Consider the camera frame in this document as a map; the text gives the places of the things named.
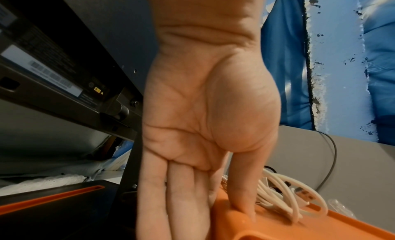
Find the label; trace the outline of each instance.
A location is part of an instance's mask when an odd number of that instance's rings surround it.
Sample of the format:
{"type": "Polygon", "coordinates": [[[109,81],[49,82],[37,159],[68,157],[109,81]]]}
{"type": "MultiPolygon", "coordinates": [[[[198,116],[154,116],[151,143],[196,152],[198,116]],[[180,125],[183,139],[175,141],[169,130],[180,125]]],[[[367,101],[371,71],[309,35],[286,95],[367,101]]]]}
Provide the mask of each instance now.
{"type": "Polygon", "coordinates": [[[8,47],[3,53],[1,53],[1,56],[16,63],[22,68],[29,70],[42,79],[49,81],[50,83],[74,95],[75,97],[78,97],[82,93],[81,88],[77,87],[66,78],[63,78],[61,75],[48,68],[42,62],[25,53],[15,45],[8,47]]]}
{"type": "Polygon", "coordinates": [[[17,17],[12,14],[6,7],[4,7],[2,4],[0,4],[0,23],[8,27],[12,22],[14,22],[17,19],[17,17]]]}

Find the gray surface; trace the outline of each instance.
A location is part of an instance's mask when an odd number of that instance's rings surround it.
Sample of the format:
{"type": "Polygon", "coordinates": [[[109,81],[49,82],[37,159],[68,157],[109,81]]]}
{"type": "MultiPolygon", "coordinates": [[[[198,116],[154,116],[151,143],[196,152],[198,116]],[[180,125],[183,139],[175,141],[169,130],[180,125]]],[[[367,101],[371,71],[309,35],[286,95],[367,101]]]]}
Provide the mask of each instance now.
{"type": "MultiPolygon", "coordinates": [[[[395,147],[333,136],[336,167],[320,194],[335,198],[364,222],[395,233],[395,147]]],[[[318,132],[280,127],[267,165],[315,188],[333,161],[330,141],[318,132]]]]}
{"type": "Polygon", "coordinates": [[[9,156],[82,156],[107,136],[0,99],[0,160],[9,156]]]}
{"type": "Polygon", "coordinates": [[[146,75],[158,50],[148,0],[65,2],[143,93],[146,75]]]}

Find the orange tray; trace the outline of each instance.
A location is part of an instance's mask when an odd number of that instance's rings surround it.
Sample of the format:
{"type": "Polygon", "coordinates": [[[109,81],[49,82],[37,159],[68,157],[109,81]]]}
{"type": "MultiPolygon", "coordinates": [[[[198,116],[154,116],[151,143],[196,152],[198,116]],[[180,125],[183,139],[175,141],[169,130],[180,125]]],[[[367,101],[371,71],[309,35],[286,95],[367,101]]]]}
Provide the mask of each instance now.
{"type": "MultiPolygon", "coordinates": [[[[316,205],[308,210],[319,210],[316,205]]],[[[275,212],[256,206],[256,222],[230,207],[228,195],[220,189],[212,214],[215,240],[395,240],[395,235],[329,211],[326,217],[305,216],[297,224],[275,212]]]]}

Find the orange stripe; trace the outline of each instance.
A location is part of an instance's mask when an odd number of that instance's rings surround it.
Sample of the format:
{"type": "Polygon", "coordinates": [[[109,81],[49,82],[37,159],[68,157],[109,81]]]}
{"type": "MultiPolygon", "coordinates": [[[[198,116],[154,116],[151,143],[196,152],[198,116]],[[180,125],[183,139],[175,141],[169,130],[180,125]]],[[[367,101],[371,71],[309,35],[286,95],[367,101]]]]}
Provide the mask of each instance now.
{"type": "Polygon", "coordinates": [[[100,190],[103,188],[104,188],[104,186],[102,186],[102,185],[95,185],[95,186],[82,188],[82,189],[78,189],[78,190],[74,190],[74,191],[62,192],[62,193],[55,194],[55,195],[45,196],[45,197],[41,197],[41,198],[35,198],[35,199],[12,203],[12,204],[8,204],[8,205],[3,205],[3,206],[0,206],[0,215],[4,215],[4,214],[18,211],[18,210],[23,210],[23,209],[30,208],[30,207],[33,207],[36,205],[42,205],[42,204],[53,202],[56,200],[61,200],[64,198],[69,198],[69,197],[87,193],[87,192],[93,192],[93,191],[100,190]]]}

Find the white cable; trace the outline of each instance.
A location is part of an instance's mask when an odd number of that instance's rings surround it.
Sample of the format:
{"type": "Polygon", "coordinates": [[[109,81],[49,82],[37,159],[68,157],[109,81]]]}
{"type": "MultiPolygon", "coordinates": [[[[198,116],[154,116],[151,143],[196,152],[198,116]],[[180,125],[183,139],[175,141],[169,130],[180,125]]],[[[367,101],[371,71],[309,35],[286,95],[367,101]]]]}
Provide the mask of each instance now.
{"type": "MultiPolygon", "coordinates": [[[[272,188],[269,188],[261,180],[259,180],[257,187],[257,204],[259,206],[268,210],[276,210],[277,212],[288,217],[293,223],[297,223],[299,219],[303,218],[302,215],[321,217],[328,213],[328,206],[325,200],[316,191],[302,182],[281,174],[269,172],[266,169],[263,169],[262,176],[270,180],[270,182],[280,189],[283,195],[276,192],[272,188]],[[292,185],[298,186],[310,193],[310,195],[318,201],[321,209],[318,212],[310,212],[300,209],[299,205],[303,206],[308,205],[309,203],[302,201],[301,198],[297,197],[294,192],[295,189],[289,188],[285,182],[289,182],[292,185]]],[[[225,190],[227,190],[227,183],[228,177],[224,175],[221,184],[225,190]]]]}

